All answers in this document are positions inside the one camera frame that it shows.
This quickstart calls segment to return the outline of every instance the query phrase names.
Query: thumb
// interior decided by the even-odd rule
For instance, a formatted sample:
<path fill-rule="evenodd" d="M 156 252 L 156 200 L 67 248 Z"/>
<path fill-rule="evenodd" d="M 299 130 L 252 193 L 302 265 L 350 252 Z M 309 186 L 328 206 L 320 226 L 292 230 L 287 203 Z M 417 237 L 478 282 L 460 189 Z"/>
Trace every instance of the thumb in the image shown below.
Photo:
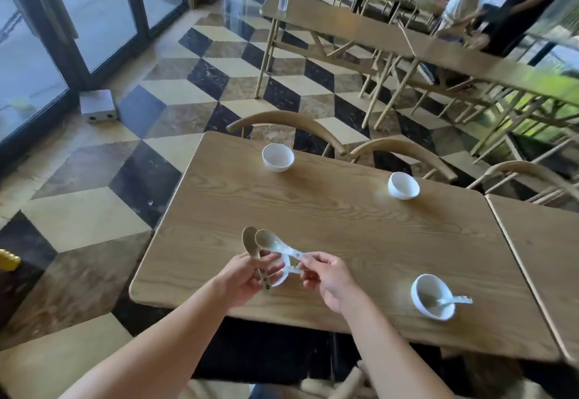
<path fill-rule="evenodd" d="M 320 272 L 322 272 L 325 269 L 326 264 L 323 264 L 322 262 L 318 262 L 317 260 L 314 259 L 314 257 L 312 257 L 311 255 L 309 255 L 308 253 L 303 253 L 301 258 L 300 258 L 300 262 L 304 265 L 306 265 L 306 267 L 308 269 L 311 269 L 312 271 L 317 272 L 318 274 Z"/>

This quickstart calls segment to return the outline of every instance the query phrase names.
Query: standing person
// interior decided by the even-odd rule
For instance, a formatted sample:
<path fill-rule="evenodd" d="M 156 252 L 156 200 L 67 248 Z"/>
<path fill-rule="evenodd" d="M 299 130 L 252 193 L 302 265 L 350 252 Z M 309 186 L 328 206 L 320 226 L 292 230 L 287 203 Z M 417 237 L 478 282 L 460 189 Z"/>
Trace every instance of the standing person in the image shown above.
<path fill-rule="evenodd" d="M 507 56 L 518 44 L 519 38 L 539 19 L 554 0 L 506 0 L 505 19 L 490 22 L 483 32 L 490 37 L 483 50 L 495 56 Z"/>
<path fill-rule="evenodd" d="M 461 38 L 465 27 L 480 16 L 480 0 L 450 0 L 441 17 L 437 29 L 438 37 L 452 36 Z"/>
<path fill-rule="evenodd" d="M 274 264 L 279 257 L 234 256 L 181 306 L 93 367 L 60 399 L 176 399 L 229 309 L 261 290 L 258 269 L 267 269 L 272 283 L 281 277 L 283 264 Z M 379 398 L 454 398 L 362 291 L 344 261 L 306 253 L 299 267 L 303 286 L 344 316 Z"/>

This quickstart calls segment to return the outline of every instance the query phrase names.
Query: geometric patterned floor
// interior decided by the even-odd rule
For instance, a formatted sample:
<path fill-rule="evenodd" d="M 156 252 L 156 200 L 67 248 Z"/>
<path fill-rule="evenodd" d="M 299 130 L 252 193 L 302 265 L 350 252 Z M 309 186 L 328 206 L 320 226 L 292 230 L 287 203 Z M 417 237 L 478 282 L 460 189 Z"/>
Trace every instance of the geometric patterned floor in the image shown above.
<path fill-rule="evenodd" d="M 484 117 L 451 125 L 437 117 L 444 99 L 428 99 L 410 115 L 420 94 L 407 90 L 381 129 L 373 130 L 390 99 L 389 89 L 403 75 L 404 63 L 386 81 L 366 129 L 361 123 L 368 101 L 358 97 L 360 74 L 279 49 L 271 74 L 264 77 L 262 98 L 253 99 L 271 26 L 259 15 L 263 1 L 221 0 L 215 11 L 170 44 L 150 73 L 118 103 L 119 122 L 87 125 L 74 114 L 4 179 L 0 247 L 21 256 L 22 263 L 15 272 L 0 271 L 0 398 L 58 397 L 90 367 L 169 312 L 132 302 L 128 284 L 207 130 L 226 132 L 229 123 L 256 112 L 295 111 L 321 123 L 349 149 L 384 136 L 415 141 L 459 175 L 459 186 L 484 172 L 487 165 L 472 164 L 468 154 L 485 130 Z M 284 42 L 302 48 L 313 43 L 308 32 L 282 27 Z M 336 45 L 330 39 L 323 44 L 333 50 Z M 359 46 L 344 56 L 356 63 L 370 57 Z M 306 132 L 273 125 L 254 127 L 249 138 L 314 154 L 325 147 Z M 363 162 L 416 176 L 429 170 L 384 152 Z M 522 183 L 503 192 L 518 198 L 532 193 Z M 231 340 L 242 345 L 236 339 L 239 330 L 250 327 L 254 333 L 263 328 L 265 336 L 269 326 L 226 319 L 196 376 L 278 383 L 308 375 L 341 376 L 335 372 L 337 353 L 342 351 L 339 334 L 290 327 L 283 328 L 283 335 L 293 337 L 292 343 L 303 342 L 303 347 L 280 352 L 269 371 L 256 373 L 251 362 L 242 364 L 239 358 L 236 366 L 216 366 L 213 354 L 222 361 L 222 355 L 231 352 Z M 279 340 L 271 345 L 278 346 Z M 246 351 L 251 352 L 249 345 Z M 477 376 L 466 370 L 477 358 L 448 359 L 443 366 L 441 375 L 457 394 L 485 396 L 484 388 L 473 391 Z M 529 370 L 568 371 L 559 365 L 537 369 L 532 363 L 493 361 L 506 364 L 510 368 L 503 372 L 515 377 Z M 239 366 L 244 366 L 241 374 L 235 373 Z"/>

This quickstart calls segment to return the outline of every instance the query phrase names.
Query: forearm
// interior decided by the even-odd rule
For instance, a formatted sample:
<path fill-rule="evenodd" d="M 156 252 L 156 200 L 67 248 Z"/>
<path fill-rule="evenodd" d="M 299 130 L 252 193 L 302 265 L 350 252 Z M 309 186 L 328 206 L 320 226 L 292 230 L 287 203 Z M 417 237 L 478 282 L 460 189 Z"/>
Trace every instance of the forearm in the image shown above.
<path fill-rule="evenodd" d="M 215 278 L 179 308 L 86 373 L 62 399 L 174 399 L 227 314 Z"/>
<path fill-rule="evenodd" d="M 524 2 L 513 6 L 511 8 L 511 15 L 517 14 L 518 12 L 526 11 L 527 9 L 535 7 L 537 4 L 541 3 L 543 0 L 525 0 Z"/>
<path fill-rule="evenodd" d="M 342 314 L 378 397 L 454 397 L 361 289 L 353 290 L 344 301 Z"/>

